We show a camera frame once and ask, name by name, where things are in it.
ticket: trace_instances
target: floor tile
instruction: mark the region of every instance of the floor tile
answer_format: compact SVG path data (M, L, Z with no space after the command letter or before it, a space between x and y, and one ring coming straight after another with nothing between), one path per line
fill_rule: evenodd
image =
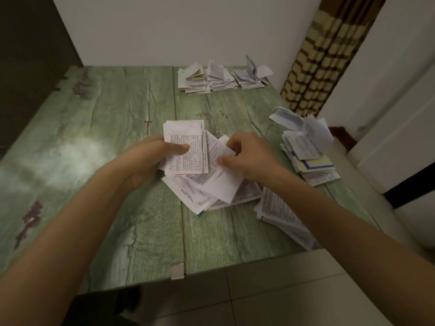
M237 326L391 326L348 275L234 300L233 309Z
M328 152L329 159L334 163L343 181L355 193L383 233L427 258L426 252L406 231L388 201L382 194L376 192L360 171L353 166L347 159L346 152L344 146L337 139L334 140Z
M142 285L142 299L125 316L138 323L230 300L225 270Z
M157 318L141 326L235 326L230 302Z
M302 252L227 268L232 299L344 273L325 250Z

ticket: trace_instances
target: curtain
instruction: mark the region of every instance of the curtain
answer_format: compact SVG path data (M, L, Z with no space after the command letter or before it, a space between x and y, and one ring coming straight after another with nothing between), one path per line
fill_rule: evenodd
M316 116L364 41L385 0L322 0L281 97Z

